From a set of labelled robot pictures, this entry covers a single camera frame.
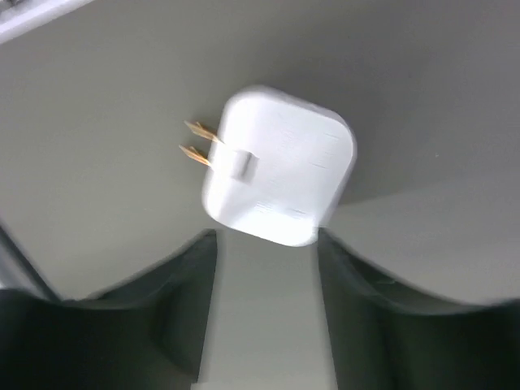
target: white power adapter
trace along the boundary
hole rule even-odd
[[[202,203],[217,222],[288,246],[316,240],[356,157],[336,113],[254,87],[226,104]]]

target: gold prong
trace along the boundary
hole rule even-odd
[[[206,157],[204,157],[201,154],[201,152],[196,150],[194,147],[190,146],[190,147],[186,148],[182,145],[179,145],[179,147],[188,157],[192,158],[193,160],[198,161],[207,166],[210,165],[210,162],[208,161],[208,159]]]
[[[184,123],[196,136],[206,138],[213,142],[219,141],[218,137],[209,128],[204,127],[200,122],[191,123],[186,121]]]

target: gray surface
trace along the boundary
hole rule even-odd
[[[63,295],[131,275],[215,225],[182,121],[217,125],[233,93],[264,83],[355,132],[338,236],[437,293],[518,295],[519,12],[97,0],[0,47],[0,216]],[[224,244],[206,386],[325,388],[312,249]]]

